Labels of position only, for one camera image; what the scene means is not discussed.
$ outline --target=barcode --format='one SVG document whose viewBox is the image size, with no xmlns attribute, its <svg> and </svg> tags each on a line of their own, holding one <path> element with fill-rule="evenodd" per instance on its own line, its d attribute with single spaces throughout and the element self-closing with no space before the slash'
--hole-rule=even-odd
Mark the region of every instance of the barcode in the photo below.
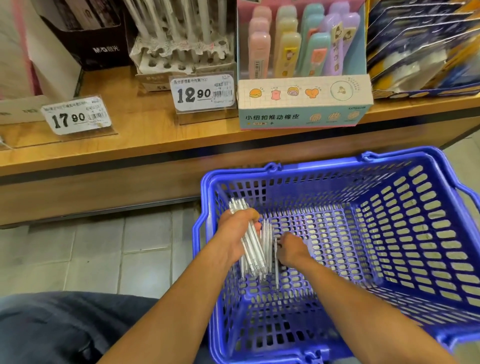
<svg viewBox="0 0 480 364">
<path fill-rule="evenodd" d="M 96 112 L 95 114 L 89 114 L 88 119 L 89 121 L 95 121 L 97 119 L 104 119 L 107 117 L 106 112 Z"/>
<path fill-rule="evenodd" d="M 255 61 L 255 64 L 254 64 L 254 70 L 255 70 L 255 73 L 253 74 L 253 79 L 254 80 L 258 80 L 259 78 L 262 77 L 262 68 L 263 68 L 263 65 L 264 65 L 264 61 Z"/>
<path fill-rule="evenodd" d="M 213 100 L 217 97 L 232 97 L 233 90 L 219 90 L 213 92 Z"/>
</svg>

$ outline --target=pink cartoon illustration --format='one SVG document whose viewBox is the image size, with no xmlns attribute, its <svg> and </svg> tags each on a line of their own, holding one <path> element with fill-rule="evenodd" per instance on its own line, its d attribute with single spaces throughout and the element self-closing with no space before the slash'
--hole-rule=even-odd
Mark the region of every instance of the pink cartoon illustration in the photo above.
<svg viewBox="0 0 480 364">
<path fill-rule="evenodd" d="M 275 100 L 275 101 L 280 100 L 280 90 L 272 91 L 272 100 Z"/>
</svg>

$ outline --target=orange heart illustration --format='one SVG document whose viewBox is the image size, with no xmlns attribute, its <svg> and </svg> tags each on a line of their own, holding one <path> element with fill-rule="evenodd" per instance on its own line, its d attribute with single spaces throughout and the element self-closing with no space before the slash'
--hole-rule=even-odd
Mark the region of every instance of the orange heart illustration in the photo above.
<svg viewBox="0 0 480 364">
<path fill-rule="evenodd" d="M 307 88 L 307 89 L 305 90 L 305 94 L 307 94 L 307 96 L 308 96 L 309 98 L 316 98 L 317 95 L 318 95 L 318 89 L 317 89 L 317 88 L 314 88 L 314 89 L 309 89 L 309 88 Z"/>
</svg>

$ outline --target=hand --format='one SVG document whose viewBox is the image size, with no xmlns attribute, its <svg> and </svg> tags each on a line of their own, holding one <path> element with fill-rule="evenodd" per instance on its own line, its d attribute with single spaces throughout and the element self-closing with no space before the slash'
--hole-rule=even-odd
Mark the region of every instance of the hand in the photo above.
<svg viewBox="0 0 480 364">
<path fill-rule="evenodd" d="M 283 265 L 296 270 L 299 269 L 303 261 L 312 259 L 302 238 L 289 232 L 286 232 L 280 238 L 276 255 Z"/>
<path fill-rule="evenodd" d="M 227 247 L 228 263 L 232 266 L 244 254 L 243 245 L 240 239 L 245 235 L 248 228 L 248 222 L 254 221 L 257 234 L 260 233 L 262 225 L 258 222 L 260 214 L 253 208 L 239 210 L 232 215 L 230 210 L 220 216 L 218 221 L 218 229 L 214 238 L 219 243 Z"/>
</svg>

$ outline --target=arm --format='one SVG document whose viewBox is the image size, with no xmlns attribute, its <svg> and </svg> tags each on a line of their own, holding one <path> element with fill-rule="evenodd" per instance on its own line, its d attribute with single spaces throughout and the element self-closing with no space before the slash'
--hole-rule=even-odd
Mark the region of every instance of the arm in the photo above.
<svg viewBox="0 0 480 364">
<path fill-rule="evenodd" d="M 225 212 L 215 236 L 99 364 L 193 363 L 228 270 L 243 255 L 240 238 L 258 217 L 253 209 Z"/>
<path fill-rule="evenodd" d="M 456 363 L 399 310 L 317 263 L 301 238 L 287 233 L 280 244 L 280 261 L 310 282 L 343 340 L 363 364 Z"/>
</svg>

